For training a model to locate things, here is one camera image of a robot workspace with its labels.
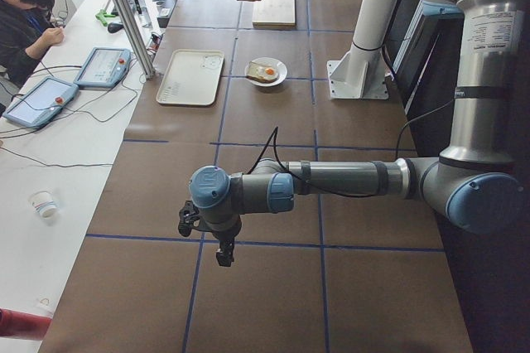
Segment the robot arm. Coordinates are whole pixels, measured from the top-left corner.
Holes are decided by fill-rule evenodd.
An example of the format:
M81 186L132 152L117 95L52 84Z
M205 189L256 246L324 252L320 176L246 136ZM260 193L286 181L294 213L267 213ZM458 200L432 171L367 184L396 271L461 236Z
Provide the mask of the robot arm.
M228 267L241 216L293 208L297 195L398 195L425 201L453 225L485 234L514 222L523 187L511 175L504 129L529 0L422 0L425 15L464 19L450 143L437 157L393 162L284 162L258 157L245 173L202 167L190 178L179 233L212 234Z

